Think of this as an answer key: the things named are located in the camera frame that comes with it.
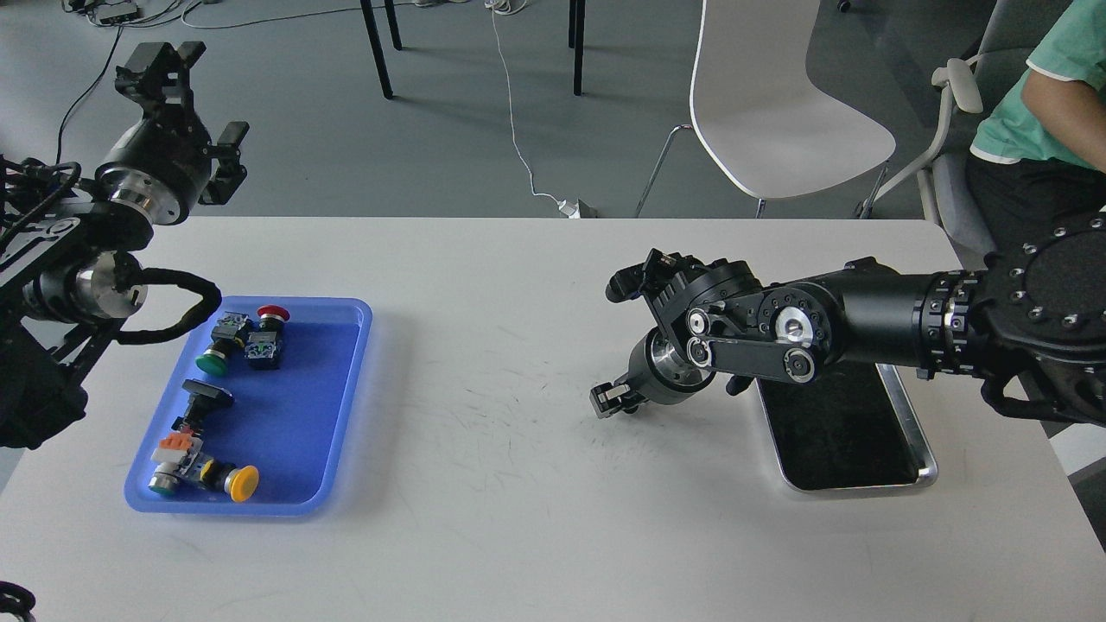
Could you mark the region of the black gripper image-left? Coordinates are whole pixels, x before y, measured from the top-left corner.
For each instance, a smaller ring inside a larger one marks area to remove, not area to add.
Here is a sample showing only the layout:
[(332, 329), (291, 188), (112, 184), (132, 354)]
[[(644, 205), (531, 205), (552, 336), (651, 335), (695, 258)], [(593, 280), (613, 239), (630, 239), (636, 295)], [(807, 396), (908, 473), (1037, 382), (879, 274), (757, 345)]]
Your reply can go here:
[[(145, 212), (154, 225), (182, 222), (198, 201), (222, 206), (246, 182), (241, 144), (250, 124), (226, 124), (209, 145), (210, 134), (194, 110), (190, 70), (206, 50), (202, 41), (178, 48), (144, 42), (116, 68), (115, 90), (140, 106), (143, 120), (115, 142), (95, 182), (109, 200)], [(217, 166), (208, 180), (210, 159)]]

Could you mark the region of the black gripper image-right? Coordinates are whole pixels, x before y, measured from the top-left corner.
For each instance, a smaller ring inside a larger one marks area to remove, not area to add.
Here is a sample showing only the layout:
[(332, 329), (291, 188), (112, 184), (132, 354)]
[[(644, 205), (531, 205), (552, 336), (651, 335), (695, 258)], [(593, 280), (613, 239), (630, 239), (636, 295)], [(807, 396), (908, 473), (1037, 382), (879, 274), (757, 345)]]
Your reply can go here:
[(676, 405), (714, 381), (714, 372), (689, 364), (660, 331), (651, 330), (632, 350), (623, 384), (598, 384), (589, 402), (599, 419), (632, 415), (641, 404)]

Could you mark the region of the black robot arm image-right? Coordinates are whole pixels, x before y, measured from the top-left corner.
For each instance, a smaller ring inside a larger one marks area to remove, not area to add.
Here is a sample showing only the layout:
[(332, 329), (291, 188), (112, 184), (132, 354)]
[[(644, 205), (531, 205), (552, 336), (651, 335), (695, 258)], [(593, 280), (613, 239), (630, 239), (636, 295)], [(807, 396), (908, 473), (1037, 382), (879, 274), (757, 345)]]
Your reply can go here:
[(981, 379), (1005, 417), (1103, 426), (1103, 212), (1081, 212), (987, 255), (983, 270), (905, 274), (869, 257), (769, 286), (743, 261), (655, 249), (606, 288), (615, 303), (644, 301), (655, 326), (591, 403), (605, 418), (679, 404), (719, 371), (738, 394), (856, 362)]

